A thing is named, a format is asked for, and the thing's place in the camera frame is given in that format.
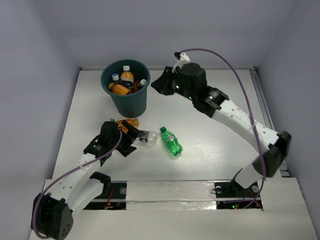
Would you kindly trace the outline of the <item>clear bottle black label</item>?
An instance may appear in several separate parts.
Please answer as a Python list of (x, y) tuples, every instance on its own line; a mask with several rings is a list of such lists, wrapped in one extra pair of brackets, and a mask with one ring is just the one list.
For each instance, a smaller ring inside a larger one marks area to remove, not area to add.
[(150, 148), (156, 145), (158, 133), (155, 131), (142, 130), (138, 139), (140, 142), (144, 143), (146, 147)]

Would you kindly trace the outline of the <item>orange label tea bottle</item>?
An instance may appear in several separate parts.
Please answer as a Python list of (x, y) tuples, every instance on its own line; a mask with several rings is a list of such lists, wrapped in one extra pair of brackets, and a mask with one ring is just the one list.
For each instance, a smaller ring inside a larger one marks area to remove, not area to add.
[(133, 92), (136, 93), (141, 90), (147, 84), (146, 79), (137, 80), (133, 84)]

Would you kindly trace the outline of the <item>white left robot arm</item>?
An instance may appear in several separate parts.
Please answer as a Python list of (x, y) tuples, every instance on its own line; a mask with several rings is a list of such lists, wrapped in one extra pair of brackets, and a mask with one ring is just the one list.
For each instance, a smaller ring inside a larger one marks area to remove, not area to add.
[(115, 121), (104, 122), (75, 167), (53, 180), (35, 197), (31, 229), (38, 238), (64, 240), (73, 227), (74, 215), (97, 196), (104, 198), (110, 194), (110, 178), (99, 169), (113, 151), (124, 157), (135, 151), (133, 143), (144, 135), (127, 121), (122, 124), (127, 132), (123, 132)]

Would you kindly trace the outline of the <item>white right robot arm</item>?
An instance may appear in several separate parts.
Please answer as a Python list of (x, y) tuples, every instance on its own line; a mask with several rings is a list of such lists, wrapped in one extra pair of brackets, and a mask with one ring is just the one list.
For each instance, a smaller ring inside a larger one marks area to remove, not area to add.
[(287, 157), (291, 135), (251, 120), (224, 92), (208, 86), (206, 71), (199, 64), (186, 63), (178, 69), (167, 66), (151, 87), (165, 96), (179, 94), (191, 100), (199, 112), (233, 130), (258, 152), (258, 157), (239, 170), (221, 191), (242, 196), (256, 181), (272, 178)]

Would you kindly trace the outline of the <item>green soda bottle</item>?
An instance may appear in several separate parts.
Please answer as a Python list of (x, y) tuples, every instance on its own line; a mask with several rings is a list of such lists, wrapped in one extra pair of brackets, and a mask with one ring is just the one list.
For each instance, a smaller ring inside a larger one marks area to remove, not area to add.
[(177, 137), (164, 126), (160, 128), (162, 142), (167, 146), (173, 156), (177, 156), (183, 152), (183, 147), (179, 143)]

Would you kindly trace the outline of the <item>small orange juice bottle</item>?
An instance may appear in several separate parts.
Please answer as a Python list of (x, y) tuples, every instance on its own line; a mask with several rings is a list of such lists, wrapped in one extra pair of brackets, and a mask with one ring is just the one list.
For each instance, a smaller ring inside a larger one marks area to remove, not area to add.
[(132, 94), (132, 91), (121, 84), (110, 83), (108, 90), (116, 95), (126, 96)]

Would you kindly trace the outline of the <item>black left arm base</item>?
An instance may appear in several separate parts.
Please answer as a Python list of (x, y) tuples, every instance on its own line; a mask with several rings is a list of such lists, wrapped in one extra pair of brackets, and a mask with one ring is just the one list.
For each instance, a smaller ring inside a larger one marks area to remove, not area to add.
[(109, 192), (94, 198), (84, 210), (125, 210), (127, 201), (127, 182), (112, 181)]

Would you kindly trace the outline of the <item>small orange patterned bottle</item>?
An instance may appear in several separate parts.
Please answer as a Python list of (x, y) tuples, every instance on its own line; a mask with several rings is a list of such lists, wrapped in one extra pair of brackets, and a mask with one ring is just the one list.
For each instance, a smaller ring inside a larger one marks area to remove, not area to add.
[(122, 127), (125, 128), (123, 122), (126, 121), (128, 124), (130, 124), (133, 127), (138, 127), (140, 125), (139, 120), (137, 118), (127, 118), (123, 120), (117, 120), (116, 123)]

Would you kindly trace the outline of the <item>large clear plastic bottle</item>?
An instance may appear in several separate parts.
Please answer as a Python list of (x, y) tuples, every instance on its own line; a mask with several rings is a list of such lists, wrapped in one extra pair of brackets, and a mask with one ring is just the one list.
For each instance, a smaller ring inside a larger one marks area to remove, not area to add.
[(121, 79), (117, 73), (112, 74), (112, 82), (116, 85), (121, 85)]

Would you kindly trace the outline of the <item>yellow blue label bottle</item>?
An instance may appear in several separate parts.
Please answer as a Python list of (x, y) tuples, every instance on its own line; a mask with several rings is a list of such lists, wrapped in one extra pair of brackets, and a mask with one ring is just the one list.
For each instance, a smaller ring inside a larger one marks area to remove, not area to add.
[(130, 72), (130, 66), (123, 66), (123, 73), (120, 76), (121, 84), (129, 90), (133, 89), (134, 86), (134, 75)]

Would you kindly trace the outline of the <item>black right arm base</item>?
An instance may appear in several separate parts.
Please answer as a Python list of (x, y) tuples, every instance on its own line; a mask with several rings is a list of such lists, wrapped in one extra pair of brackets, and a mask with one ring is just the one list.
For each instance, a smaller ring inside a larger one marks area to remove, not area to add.
[(236, 182), (240, 169), (230, 181), (214, 183), (211, 194), (215, 195), (217, 209), (263, 209), (260, 198), (258, 182), (253, 182), (249, 187), (243, 188)]

